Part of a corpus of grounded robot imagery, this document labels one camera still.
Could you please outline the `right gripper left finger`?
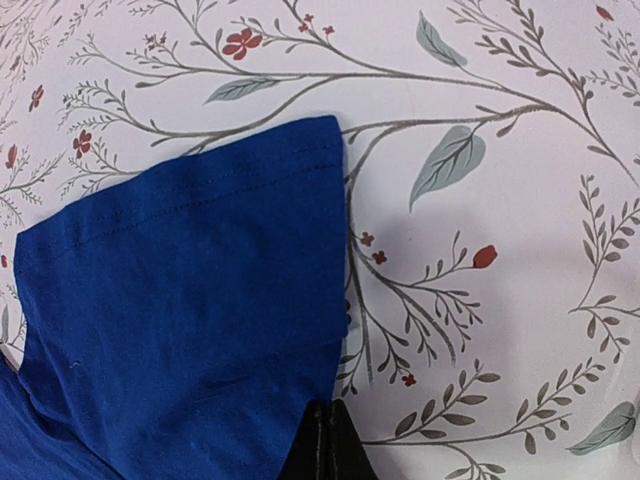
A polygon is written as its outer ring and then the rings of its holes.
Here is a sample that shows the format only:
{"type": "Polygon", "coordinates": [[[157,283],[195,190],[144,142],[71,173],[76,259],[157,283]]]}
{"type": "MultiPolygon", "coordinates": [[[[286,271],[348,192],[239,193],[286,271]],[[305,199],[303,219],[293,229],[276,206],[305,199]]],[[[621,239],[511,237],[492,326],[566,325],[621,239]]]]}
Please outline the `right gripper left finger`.
{"type": "Polygon", "coordinates": [[[328,474],[328,417],[326,405],[309,402],[296,431],[278,480],[325,480],[328,474]]]}

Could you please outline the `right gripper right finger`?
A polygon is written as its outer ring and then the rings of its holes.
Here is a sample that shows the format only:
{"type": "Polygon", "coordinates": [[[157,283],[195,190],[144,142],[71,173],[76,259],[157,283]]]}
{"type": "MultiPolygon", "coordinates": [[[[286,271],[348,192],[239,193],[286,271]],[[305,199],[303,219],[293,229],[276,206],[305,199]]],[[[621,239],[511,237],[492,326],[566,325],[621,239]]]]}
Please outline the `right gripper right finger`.
{"type": "Polygon", "coordinates": [[[329,407],[327,473],[331,480],[378,480],[342,400],[329,407]]]}

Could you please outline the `blue t-shirt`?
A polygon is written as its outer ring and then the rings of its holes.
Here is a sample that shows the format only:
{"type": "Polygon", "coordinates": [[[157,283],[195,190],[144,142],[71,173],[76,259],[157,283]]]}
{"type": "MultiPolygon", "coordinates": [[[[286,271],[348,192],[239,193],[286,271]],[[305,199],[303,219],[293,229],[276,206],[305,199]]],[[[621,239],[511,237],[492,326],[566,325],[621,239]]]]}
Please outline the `blue t-shirt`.
{"type": "Polygon", "coordinates": [[[287,123],[20,232],[5,479],[274,479],[347,332],[344,145],[287,123]]]}

